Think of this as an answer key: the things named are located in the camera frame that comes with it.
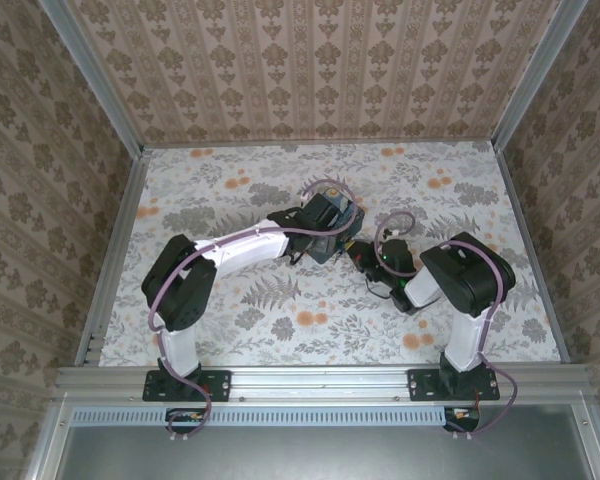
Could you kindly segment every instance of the beige wall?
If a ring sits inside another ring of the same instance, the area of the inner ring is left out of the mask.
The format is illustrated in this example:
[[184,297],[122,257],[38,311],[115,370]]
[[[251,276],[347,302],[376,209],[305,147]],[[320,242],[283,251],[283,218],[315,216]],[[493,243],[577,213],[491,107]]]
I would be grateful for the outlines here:
[[505,153],[570,353],[600,399],[600,0]]
[[35,1],[0,1],[0,479],[80,339],[130,159]]
[[490,136],[558,0],[69,0],[146,143]]

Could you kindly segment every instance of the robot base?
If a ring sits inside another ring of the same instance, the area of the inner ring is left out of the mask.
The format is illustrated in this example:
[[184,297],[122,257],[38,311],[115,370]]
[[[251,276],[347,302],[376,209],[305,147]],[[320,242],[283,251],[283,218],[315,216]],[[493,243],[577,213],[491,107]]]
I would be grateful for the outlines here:
[[[200,393],[173,378],[162,365],[147,372],[142,391],[145,402],[204,402]],[[230,370],[202,370],[198,367],[187,380],[200,385],[213,402],[228,402],[231,393]]]
[[500,400],[498,381],[493,370],[481,363],[468,372],[458,372],[440,354],[440,368],[407,370],[409,395],[412,402],[445,400]]

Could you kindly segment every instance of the floral tablecloth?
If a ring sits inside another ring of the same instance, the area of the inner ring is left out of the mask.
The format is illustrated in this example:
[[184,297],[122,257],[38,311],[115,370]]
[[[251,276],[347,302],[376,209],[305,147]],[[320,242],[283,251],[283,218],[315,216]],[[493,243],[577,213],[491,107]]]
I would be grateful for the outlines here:
[[[496,250],[511,263],[517,285],[495,315],[486,354],[496,361],[559,360],[488,142],[241,146],[150,155],[101,366],[155,365],[158,348],[140,284],[170,237],[205,239],[246,228],[299,205],[305,182],[325,176],[344,179],[355,192],[366,212],[361,238],[371,239],[385,215],[406,208],[418,220],[406,238],[416,258],[462,230]],[[406,316],[390,300],[371,295],[346,256],[325,265],[309,257],[295,267],[288,263],[262,262],[216,280],[196,325],[203,364],[438,360],[451,331],[446,299]]]

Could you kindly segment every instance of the perforated metal strip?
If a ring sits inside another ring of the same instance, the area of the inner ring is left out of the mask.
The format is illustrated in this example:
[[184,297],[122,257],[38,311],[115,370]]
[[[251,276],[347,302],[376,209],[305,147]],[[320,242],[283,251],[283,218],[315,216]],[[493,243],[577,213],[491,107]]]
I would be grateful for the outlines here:
[[[165,407],[77,407],[72,427],[164,426]],[[444,425],[443,407],[214,407],[209,426],[344,427]],[[174,425],[189,425],[174,422]]]

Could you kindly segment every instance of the black mounting plate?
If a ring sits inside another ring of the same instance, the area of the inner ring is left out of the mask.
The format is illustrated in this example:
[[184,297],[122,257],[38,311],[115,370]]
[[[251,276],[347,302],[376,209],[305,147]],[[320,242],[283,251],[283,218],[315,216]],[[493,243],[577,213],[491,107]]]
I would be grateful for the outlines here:
[[[213,402],[228,402],[231,393],[230,370],[202,370],[196,380]],[[142,391],[145,402],[203,402],[196,390],[188,387],[163,370],[147,372]]]
[[432,401],[475,401],[476,390],[482,400],[500,400],[500,389],[496,374],[493,370],[485,368],[481,375],[472,379],[474,388],[465,394],[451,395],[440,388],[440,370],[437,368],[414,368],[407,370],[409,395],[412,402]]

